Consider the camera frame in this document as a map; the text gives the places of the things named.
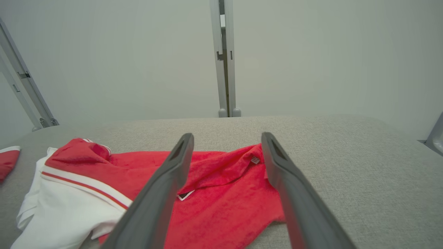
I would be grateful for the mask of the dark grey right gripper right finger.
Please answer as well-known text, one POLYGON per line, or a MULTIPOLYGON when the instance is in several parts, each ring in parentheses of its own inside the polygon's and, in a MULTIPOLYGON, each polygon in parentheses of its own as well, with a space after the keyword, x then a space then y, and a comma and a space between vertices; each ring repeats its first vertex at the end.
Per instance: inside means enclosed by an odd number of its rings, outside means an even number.
POLYGON ((292 248, 356 248, 276 137, 263 132, 261 144, 268 180, 279 193, 292 248))

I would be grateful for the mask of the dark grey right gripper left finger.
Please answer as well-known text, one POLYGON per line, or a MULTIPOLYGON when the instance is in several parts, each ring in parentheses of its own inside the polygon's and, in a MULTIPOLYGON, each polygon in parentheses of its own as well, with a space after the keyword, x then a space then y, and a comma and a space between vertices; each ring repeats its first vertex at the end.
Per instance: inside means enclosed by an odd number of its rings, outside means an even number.
POLYGON ((178 191, 187 181, 194 136, 184 134, 114 227, 102 249, 162 249, 178 191))

